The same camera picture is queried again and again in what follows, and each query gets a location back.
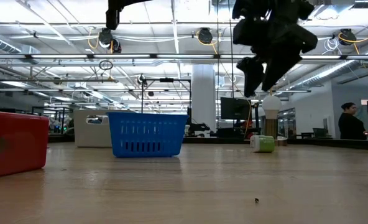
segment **lamp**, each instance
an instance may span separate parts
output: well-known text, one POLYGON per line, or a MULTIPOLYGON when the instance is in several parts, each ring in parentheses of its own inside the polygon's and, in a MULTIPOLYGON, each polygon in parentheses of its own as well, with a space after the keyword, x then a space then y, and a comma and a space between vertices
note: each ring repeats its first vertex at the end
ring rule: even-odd
POLYGON ((279 109, 281 108, 281 100, 276 96, 267 96, 263 100, 263 110, 266 119, 277 119, 279 109))
POLYGON ((274 139, 278 138, 278 112, 282 103, 276 96, 267 96, 263 100, 263 110, 265 113, 264 134, 272 136, 274 139))

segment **blue plastic basket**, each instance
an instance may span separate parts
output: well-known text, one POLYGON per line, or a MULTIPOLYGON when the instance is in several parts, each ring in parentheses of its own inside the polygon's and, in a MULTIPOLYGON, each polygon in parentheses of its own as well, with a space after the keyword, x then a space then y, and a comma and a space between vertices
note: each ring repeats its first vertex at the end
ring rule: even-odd
POLYGON ((179 155, 187 115, 109 112, 108 117, 116 157, 179 155))

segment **red container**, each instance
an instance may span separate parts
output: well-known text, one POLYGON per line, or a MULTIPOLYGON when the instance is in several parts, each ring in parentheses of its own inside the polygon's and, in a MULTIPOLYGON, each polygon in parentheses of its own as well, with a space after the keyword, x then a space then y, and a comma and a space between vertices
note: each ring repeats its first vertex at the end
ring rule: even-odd
POLYGON ((47 140, 47 118, 0 112, 0 176, 42 168, 47 140))

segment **woman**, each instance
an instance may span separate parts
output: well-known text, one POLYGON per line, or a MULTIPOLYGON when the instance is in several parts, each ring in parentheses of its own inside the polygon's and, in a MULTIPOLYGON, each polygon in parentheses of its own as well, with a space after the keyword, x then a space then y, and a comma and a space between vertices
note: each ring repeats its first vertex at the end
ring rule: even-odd
POLYGON ((355 103, 345 103, 341 108, 343 113, 339 119, 340 139, 366 140, 364 123, 354 116, 357 112, 355 103))

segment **white pillar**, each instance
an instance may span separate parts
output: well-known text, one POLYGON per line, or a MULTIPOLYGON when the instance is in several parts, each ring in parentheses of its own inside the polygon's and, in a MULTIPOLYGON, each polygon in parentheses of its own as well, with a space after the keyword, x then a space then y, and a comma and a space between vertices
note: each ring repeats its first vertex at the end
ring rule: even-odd
POLYGON ((192 118, 216 132, 216 91, 213 65, 192 65, 192 118))

